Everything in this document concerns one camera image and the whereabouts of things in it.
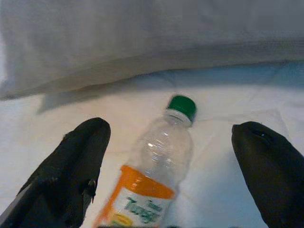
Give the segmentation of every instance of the white bedsheet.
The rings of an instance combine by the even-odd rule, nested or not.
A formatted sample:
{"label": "white bedsheet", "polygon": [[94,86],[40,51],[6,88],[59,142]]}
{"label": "white bedsheet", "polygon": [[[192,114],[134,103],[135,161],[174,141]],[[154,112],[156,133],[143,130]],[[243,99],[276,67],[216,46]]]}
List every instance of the white bedsheet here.
{"label": "white bedsheet", "polygon": [[65,133],[100,116],[109,122],[112,135],[97,196],[83,224],[91,227],[128,159],[128,149],[175,93],[191,97],[198,115],[190,129],[192,166],[164,225],[266,227],[232,151],[231,126],[263,122],[304,152],[303,63],[154,73],[79,92],[1,101],[0,213]]}

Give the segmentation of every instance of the white fabric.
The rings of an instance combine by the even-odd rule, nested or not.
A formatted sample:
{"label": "white fabric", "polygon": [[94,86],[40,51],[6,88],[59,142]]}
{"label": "white fabric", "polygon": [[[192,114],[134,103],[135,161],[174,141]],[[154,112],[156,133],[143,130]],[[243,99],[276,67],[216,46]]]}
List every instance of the white fabric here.
{"label": "white fabric", "polygon": [[139,76],[59,95],[0,102],[0,213],[63,135],[100,116],[112,128],[97,196],[83,227],[90,228],[126,162],[128,149],[181,93],[198,107],[190,129],[192,166],[165,225],[266,228],[246,188],[231,146],[234,123],[255,120],[290,138],[304,152],[304,64],[180,70]]}
{"label": "white fabric", "polygon": [[302,0],[1,0],[0,97],[304,59]]}

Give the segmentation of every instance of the bottle neck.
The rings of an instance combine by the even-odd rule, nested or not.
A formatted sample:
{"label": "bottle neck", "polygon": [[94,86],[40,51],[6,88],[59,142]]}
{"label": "bottle neck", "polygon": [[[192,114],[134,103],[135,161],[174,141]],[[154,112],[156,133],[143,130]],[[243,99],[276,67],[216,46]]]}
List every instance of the bottle neck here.
{"label": "bottle neck", "polygon": [[174,109],[167,109],[164,118],[168,123],[173,125],[182,125],[187,128],[191,126],[189,118],[185,114]]}

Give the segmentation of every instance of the plastic bottle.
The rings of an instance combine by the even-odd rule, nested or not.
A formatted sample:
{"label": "plastic bottle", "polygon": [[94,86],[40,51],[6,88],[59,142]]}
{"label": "plastic bottle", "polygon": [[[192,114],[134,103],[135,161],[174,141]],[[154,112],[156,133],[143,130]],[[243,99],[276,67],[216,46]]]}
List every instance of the plastic bottle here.
{"label": "plastic bottle", "polygon": [[135,144],[129,162],[94,227],[158,227],[191,157],[196,106],[174,96],[163,118],[155,120]]}

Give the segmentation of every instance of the green bottle cap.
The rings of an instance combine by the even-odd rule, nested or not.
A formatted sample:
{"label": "green bottle cap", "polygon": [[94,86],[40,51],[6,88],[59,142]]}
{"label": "green bottle cap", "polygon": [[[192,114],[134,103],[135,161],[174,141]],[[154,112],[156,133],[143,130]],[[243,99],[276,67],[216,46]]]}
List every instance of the green bottle cap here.
{"label": "green bottle cap", "polygon": [[188,97],[176,95],[170,101],[167,109],[173,109],[186,115],[191,123],[194,121],[196,114],[196,105]]}

